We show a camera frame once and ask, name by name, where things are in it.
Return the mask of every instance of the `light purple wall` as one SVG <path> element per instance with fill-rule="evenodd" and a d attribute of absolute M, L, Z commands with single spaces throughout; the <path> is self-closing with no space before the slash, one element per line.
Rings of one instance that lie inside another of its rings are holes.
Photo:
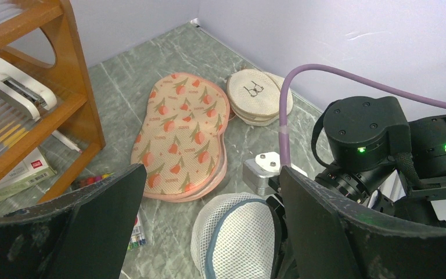
<path fill-rule="evenodd" d="M 71 0 L 87 65 L 96 65 L 196 18 L 199 2 Z M 46 41 L 40 36 L 35 32 L 13 46 L 47 60 Z"/>
<path fill-rule="evenodd" d="M 264 70 L 285 76 L 322 63 L 446 101 L 446 1 L 202 0 L 199 21 Z M 292 87 L 321 109 L 352 95 L 384 93 L 327 73 L 302 73 Z M 400 100 L 408 116 L 446 113 Z"/>

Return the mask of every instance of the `wooden shelf frame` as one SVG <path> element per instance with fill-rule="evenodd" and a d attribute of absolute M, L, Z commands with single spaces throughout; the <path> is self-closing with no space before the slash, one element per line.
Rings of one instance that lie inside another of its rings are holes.
<path fill-rule="evenodd" d="M 105 146 L 89 75 L 68 0 L 13 0 L 24 12 L 0 24 L 0 57 L 49 87 L 64 102 L 0 156 L 0 180 L 44 139 L 59 129 L 89 144 L 40 202 L 61 195 Z M 56 63 L 48 65 L 9 46 L 40 28 Z"/>

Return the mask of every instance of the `marble floor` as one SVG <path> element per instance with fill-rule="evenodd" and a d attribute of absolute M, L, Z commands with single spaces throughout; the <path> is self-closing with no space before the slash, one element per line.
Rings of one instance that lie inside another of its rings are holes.
<path fill-rule="evenodd" d="M 187 72 L 225 88 L 227 77 L 244 67 L 254 68 L 188 23 L 90 68 L 107 145 L 80 177 L 120 171 L 130 164 L 131 149 L 156 81 L 171 73 Z M 294 96 L 294 108 L 289 115 L 292 161 L 310 177 L 322 171 L 309 146 L 312 127 L 319 115 L 307 101 Z M 251 192 L 242 181 L 242 162 L 262 152 L 278 151 L 277 130 L 277 121 L 267 127 L 254 127 L 238 118 L 231 120 L 225 132 L 228 170 L 213 192 L 186 203 L 143 199 L 142 221 L 148 244 L 127 252 L 120 278 L 200 278 L 190 256 L 192 226 L 199 210 L 216 195 Z M 64 148 L 58 151 L 57 146 L 61 144 L 49 138 L 42 144 L 42 150 L 50 164 L 62 172 L 77 154 Z M 324 161 L 332 160 L 325 137 L 319 139 L 318 153 Z M 55 179 L 1 202 L 0 216 L 34 205 Z"/>

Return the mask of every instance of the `box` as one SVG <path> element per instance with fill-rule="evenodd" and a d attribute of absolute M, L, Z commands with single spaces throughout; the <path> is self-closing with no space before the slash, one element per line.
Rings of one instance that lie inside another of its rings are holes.
<path fill-rule="evenodd" d="M 136 215 L 136 220 L 134 221 L 134 227 L 132 228 L 131 239 L 129 240 L 127 251 L 146 244 L 145 231 L 143 229 L 143 224 L 141 223 L 141 216 L 139 215 L 140 211 L 141 209 L 138 210 L 138 215 Z"/>
<path fill-rule="evenodd" d="M 0 201 L 54 176 L 42 153 L 35 148 L 0 180 Z"/>

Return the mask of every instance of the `shelf board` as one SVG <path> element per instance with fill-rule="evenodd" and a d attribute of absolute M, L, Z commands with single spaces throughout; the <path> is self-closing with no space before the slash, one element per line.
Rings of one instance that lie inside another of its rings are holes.
<path fill-rule="evenodd" d="M 87 149 L 80 155 L 76 161 L 64 172 L 64 174 L 54 183 L 54 185 L 45 193 L 45 195 L 38 201 L 43 203 L 50 201 L 62 195 L 66 189 L 73 183 L 74 179 L 80 175 L 88 163 L 100 151 L 100 145 L 91 143 Z"/>
<path fill-rule="evenodd" d="M 63 14 L 59 3 L 37 2 L 0 24 L 0 49 Z"/>
<path fill-rule="evenodd" d="M 73 113 L 79 110 L 86 101 L 87 98 L 83 95 L 71 94 L 64 103 L 0 156 L 0 180 Z"/>

